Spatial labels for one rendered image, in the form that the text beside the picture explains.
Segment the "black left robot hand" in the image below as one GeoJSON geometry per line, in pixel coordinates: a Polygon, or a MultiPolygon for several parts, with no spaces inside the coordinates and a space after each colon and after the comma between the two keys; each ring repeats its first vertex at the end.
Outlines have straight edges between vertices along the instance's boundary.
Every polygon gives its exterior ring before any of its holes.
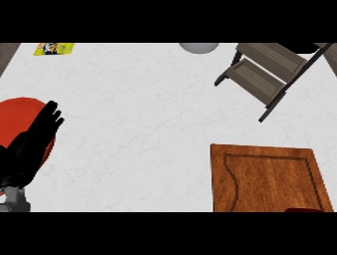
{"type": "Polygon", "coordinates": [[[57,103],[49,101],[8,147],[0,145],[0,189],[8,186],[23,188],[33,180],[46,146],[64,121],[60,114],[57,103]]]}

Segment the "brown wooden cutting board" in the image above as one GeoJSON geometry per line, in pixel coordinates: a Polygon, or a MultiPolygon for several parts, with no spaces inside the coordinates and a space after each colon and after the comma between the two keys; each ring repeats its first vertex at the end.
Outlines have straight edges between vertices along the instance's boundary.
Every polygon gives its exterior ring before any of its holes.
{"type": "Polygon", "coordinates": [[[309,148],[209,145],[213,212],[332,212],[309,148]]]}

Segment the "dark red eggplant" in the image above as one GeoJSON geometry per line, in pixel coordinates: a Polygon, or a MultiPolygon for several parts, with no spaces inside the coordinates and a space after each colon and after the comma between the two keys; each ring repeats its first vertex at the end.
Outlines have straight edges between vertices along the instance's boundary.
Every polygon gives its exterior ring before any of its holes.
{"type": "Polygon", "coordinates": [[[321,212],[321,210],[314,208],[286,208],[284,212],[321,212]]]}

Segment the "red round plate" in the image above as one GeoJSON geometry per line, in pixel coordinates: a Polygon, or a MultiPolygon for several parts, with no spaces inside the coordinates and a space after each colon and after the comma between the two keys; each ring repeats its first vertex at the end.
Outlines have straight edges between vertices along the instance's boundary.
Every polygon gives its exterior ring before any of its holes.
{"type": "Polygon", "coordinates": [[[0,145],[6,147],[17,134],[29,128],[43,106],[31,98],[15,98],[0,103],[0,145]]]}

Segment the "yellow printed packet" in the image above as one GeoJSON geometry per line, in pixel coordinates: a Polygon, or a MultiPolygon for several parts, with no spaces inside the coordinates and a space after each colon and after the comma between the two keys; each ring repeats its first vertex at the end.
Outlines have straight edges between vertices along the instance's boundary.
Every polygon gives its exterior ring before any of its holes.
{"type": "Polygon", "coordinates": [[[39,43],[33,55],[67,55],[71,53],[73,46],[73,43],[39,43]]]}

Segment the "grey round bowl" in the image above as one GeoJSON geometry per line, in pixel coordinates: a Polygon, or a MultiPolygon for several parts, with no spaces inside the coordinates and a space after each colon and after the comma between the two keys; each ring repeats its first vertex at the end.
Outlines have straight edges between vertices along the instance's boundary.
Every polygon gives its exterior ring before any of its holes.
{"type": "Polygon", "coordinates": [[[191,54],[207,54],[218,46],[216,43],[179,43],[179,47],[191,54]]]}

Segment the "black round object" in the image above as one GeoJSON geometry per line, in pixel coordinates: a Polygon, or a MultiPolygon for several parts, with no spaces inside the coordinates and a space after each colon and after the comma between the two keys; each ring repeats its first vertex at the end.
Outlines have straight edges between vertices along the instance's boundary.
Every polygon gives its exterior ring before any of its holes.
{"type": "Polygon", "coordinates": [[[280,46],[295,54],[312,54],[318,49],[312,43],[280,43],[280,46]]]}

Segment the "tiered wooden basket black frame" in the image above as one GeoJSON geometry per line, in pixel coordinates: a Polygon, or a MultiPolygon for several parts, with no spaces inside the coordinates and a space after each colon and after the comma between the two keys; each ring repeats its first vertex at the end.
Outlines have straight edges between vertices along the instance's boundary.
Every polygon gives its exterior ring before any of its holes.
{"type": "Polygon", "coordinates": [[[262,122],[292,84],[308,70],[332,43],[315,43],[315,51],[308,60],[277,43],[238,43],[230,66],[218,75],[213,84],[231,79],[261,101],[265,112],[262,122]]]}

